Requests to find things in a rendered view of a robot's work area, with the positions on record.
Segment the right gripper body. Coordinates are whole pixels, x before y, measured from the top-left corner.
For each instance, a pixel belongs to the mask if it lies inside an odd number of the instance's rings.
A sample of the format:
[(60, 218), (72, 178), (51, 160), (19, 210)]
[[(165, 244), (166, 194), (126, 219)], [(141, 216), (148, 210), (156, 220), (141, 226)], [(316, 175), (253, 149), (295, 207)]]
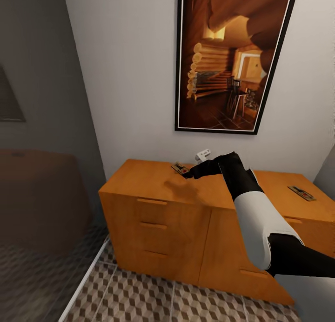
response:
[(193, 174), (194, 179), (199, 179), (203, 176), (211, 176), (212, 172), (208, 169), (208, 164), (210, 160), (207, 160), (200, 165), (195, 165), (191, 169), (191, 173)]

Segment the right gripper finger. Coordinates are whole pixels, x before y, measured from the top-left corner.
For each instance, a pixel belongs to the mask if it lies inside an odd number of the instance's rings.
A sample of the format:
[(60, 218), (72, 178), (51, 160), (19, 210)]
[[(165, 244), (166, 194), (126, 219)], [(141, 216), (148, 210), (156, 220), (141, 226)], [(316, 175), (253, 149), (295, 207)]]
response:
[(191, 173), (191, 169), (189, 169), (189, 172), (186, 172), (185, 174), (182, 175), (185, 178), (192, 178), (193, 174)]

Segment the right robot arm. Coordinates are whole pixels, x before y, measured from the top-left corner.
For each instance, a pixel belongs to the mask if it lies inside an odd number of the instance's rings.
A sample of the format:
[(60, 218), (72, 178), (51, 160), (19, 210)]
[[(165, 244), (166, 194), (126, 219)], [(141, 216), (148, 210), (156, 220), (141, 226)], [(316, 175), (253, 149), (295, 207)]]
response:
[(210, 153), (197, 153), (199, 165), (182, 176), (223, 174), (251, 263), (266, 269), (314, 322), (335, 322), (335, 258), (305, 247), (235, 151), (207, 160)]

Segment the mousetrap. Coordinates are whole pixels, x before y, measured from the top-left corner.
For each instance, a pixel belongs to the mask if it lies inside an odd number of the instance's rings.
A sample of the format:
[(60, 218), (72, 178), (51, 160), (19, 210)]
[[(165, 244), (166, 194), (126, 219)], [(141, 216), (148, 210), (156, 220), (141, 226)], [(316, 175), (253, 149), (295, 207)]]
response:
[(303, 191), (302, 189), (300, 189), (297, 186), (288, 186), (288, 188), (290, 190), (292, 190), (293, 192), (295, 192), (296, 194), (298, 194), (299, 196), (301, 196), (306, 201), (314, 201), (314, 200), (316, 200), (316, 198), (314, 198), (313, 196), (311, 196), (310, 194), (308, 194), (307, 192)]
[(189, 172), (189, 169), (184, 167), (182, 164), (180, 164), (179, 162), (176, 162), (175, 164), (171, 165), (171, 167), (173, 169), (175, 169), (175, 171), (181, 175), (185, 174), (186, 172)]

